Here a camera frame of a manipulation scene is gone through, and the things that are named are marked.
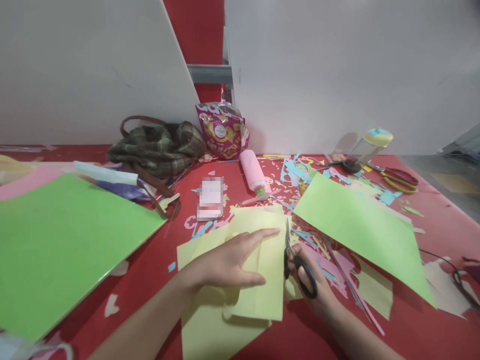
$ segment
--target metal bar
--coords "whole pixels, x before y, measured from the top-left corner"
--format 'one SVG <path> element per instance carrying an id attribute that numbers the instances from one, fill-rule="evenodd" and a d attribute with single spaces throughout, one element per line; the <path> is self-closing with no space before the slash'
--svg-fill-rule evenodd
<path id="1" fill-rule="evenodd" d="M 187 64 L 194 84 L 233 84 L 230 65 Z"/>

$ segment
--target phone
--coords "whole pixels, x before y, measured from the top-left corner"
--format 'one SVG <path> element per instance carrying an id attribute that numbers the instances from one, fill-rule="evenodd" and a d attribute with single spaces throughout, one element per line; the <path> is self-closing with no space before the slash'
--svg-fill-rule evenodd
<path id="1" fill-rule="evenodd" d="M 219 219 L 224 214 L 224 178 L 204 177 L 197 189 L 197 221 Z"/>

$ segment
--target plaid bag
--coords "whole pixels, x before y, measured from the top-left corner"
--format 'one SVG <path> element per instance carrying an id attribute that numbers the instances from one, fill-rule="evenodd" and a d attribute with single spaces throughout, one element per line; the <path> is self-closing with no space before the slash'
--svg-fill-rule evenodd
<path id="1" fill-rule="evenodd" d="M 140 126 L 128 133 L 124 126 L 132 119 L 159 126 Z M 120 132 L 123 139 L 108 150 L 108 160 L 112 163 L 123 163 L 125 171 L 137 173 L 140 179 L 157 188 L 166 198 L 174 195 L 165 185 L 168 178 L 186 169 L 206 151 L 202 134 L 188 121 L 167 124 L 149 116 L 130 116 L 122 121 Z M 140 181 L 138 186 L 144 189 Z M 164 216 L 174 218 L 180 211 L 179 199 L 171 203 L 174 206 L 171 214 L 166 214 L 153 196 L 150 195 L 150 199 Z"/>

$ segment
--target floor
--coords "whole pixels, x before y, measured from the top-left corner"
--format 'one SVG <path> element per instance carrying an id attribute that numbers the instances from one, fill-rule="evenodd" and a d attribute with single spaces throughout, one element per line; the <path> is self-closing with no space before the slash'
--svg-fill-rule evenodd
<path id="1" fill-rule="evenodd" d="M 400 156 L 402 161 L 432 184 L 450 201 L 480 224 L 480 195 L 448 191 L 431 174 L 455 174 L 480 187 L 480 166 L 457 157 L 442 155 Z"/>

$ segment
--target cable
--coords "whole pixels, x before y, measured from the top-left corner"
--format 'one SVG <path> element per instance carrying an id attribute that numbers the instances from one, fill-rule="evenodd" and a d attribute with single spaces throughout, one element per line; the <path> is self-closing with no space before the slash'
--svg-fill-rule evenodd
<path id="1" fill-rule="evenodd" d="M 455 283 L 457 289 L 461 292 L 461 294 L 465 297 L 465 299 L 468 301 L 468 303 L 470 304 L 470 306 L 476 310 L 477 312 L 480 313 L 480 304 L 473 298 L 472 295 L 470 295 L 470 293 L 465 290 L 464 288 L 464 285 L 462 283 L 462 279 L 460 278 L 460 273 L 459 273 L 459 270 L 457 269 L 457 267 L 455 265 L 453 265 L 450 261 L 444 259 L 443 257 L 441 256 L 438 256 L 437 254 L 434 254 L 433 252 L 430 252 L 430 251 L 426 251 L 426 250 L 423 250 L 421 248 L 418 248 L 418 250 L 420 250 L 421 252 L 424 252 L 426 254 L 430 254 L 430 255 L 433 255 L 434 257 L 436 258 L 439 258 L 439 259 L 442 259 L 444 262 L 446 262 L 447 264 L 449 264 L 452 268 L 453 268 L 453 273 L 451 274 L 451 277 L 453 279 L 453 282 Z"/>

